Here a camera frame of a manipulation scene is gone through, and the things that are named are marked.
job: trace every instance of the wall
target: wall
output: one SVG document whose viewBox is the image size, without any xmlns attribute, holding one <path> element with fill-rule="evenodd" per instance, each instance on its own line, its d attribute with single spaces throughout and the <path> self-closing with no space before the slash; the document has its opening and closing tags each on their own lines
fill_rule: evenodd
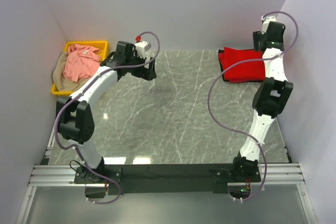
<svg viewBox="0 0 336 224">
<path fill-rule="evenodd" d="M 261 15 L 285 0 L 47 0 L 69 40 L 133 41 L 152 30 L 163 49 L 253 46 Z"/>
<path fill-rule="evenodd" d="M 0 223 L 14 223 L 55 118 L 51 72 L 65 37 L 44 0 L 0 0 Z"/>
<path fill-rule="evenodd" d="M 335 223 L 336 2 L 286 0 L 282 10 L 296 18 L 300 34 L 285 56 L 294 90 L 279 123 L 291 156 L 301 164 L 319 222 Z"/>
</svg>

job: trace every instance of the red object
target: red object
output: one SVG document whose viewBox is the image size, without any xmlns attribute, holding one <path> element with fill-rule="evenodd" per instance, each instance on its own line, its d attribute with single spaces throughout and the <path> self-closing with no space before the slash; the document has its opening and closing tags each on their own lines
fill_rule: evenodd
<svg viewBox="0 0 336 224">
<path fill-rule="evenodd" d="M 218 54 L 218 59 L 223 70 L 242 60 L 261 58 L 261 52 L 254 52 L 253 49 L 236 50 L 225 47 L 224 52 Z M 223 79 L 230 83 L 263 81 L 265 79 L 265 64 L 263 61 L 242 63 L 228 70 L 224 74 Z"/>
</svg>

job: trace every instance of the brown towel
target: brown towel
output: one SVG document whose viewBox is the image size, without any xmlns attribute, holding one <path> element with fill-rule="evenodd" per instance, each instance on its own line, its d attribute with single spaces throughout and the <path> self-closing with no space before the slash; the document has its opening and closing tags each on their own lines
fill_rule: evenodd
<svg viewBox="0 0 336 224">
<path fill-rule="evenodd" d="M 53 75 L 54 84 L 58 91 L 77 91 L 79 90 L 89 78 L 80 79 L 78 82 L 67 80 L 63 77 L 63 70 L 67 62 L 68 52 L 63 52 L 58 59 Z"/>
</svg>

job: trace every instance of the marble table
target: marble table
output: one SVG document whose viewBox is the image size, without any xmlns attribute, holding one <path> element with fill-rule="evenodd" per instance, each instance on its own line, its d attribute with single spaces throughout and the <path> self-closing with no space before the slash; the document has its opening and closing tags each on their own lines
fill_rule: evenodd
<svg viewBox="0 0 336 224">
<path fill-rule="evenodd" d="M 155 67 L 155 80 L 128 74 L 92 109 L 92 140 L 106 163 L 231 163 L 246 137 L 219 127 L 208 113 L 209 87 L 220 72 L 217 51 L 161 51 Z M 219 80 L 211 100 L 215 115 L 248 131 L 258 87 Z M 277 122 L 265 142 L 267 162 L 288 162 Z M 49 164 L 66 165 L 72 159 L 78 160 L 73 150 L 54 145 Z"/>
</svg>

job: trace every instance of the yellow basket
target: yellow basket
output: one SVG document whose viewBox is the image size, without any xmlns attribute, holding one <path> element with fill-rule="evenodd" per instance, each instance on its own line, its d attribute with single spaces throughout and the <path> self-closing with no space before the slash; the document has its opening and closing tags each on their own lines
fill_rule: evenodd
<svg viewBox="0 0 336 224">
<path fill-rule="evenodd" d="M 107 58 L 107 51 L 108 51 L 108 43 L 107 41 L 70 41 L 68 43 L 66 43 L 65 47 L 64 47 L 64 52 L 68 51 L 69 46 L 71 46 L 72 44 L 79 44 L 82 46 L 93 46 L 96 48 L 100 49 L 100 53 L 98 54 L 101 58 L 101 60 L 105 60 Z M 54 95 L 65 95 L 65 96 L 69 96 L 73 93 L 73 91 L 58 91 L 58 89 L 56 88 L 56 85 L 53 83 L 52 88 L 51 88 L 51 93 Z"/>
</svg>

